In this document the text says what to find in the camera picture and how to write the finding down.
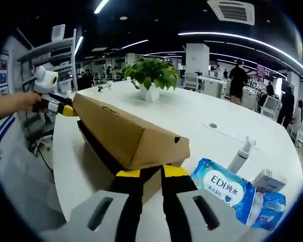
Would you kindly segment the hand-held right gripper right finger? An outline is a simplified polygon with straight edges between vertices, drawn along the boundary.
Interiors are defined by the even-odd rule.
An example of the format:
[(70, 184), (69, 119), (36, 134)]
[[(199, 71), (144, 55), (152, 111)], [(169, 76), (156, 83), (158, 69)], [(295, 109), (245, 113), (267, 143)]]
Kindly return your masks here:
[(182, 167), (163, 165), (163, 211), (171, 241), (238, 241), (242, 223), (232, 207), (199, 190)]

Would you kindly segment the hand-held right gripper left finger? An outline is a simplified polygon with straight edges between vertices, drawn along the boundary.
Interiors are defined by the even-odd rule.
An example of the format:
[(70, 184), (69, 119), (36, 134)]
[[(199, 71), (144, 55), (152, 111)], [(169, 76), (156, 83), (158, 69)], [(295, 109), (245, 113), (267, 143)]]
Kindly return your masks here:
[(135, 241), (142, 213), (140, 170), (120, 171), (109, 190), (99, 190), (72, 210), (74, 241)]

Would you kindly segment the person's left hand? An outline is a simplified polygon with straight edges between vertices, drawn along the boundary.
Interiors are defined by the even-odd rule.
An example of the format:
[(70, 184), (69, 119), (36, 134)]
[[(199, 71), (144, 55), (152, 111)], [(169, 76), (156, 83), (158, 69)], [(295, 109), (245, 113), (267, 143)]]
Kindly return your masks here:
[(15, 94), (16, 110), (32, 109), (33, 105), (41, 101), (41, 95), (36, 92), (26, 92)]

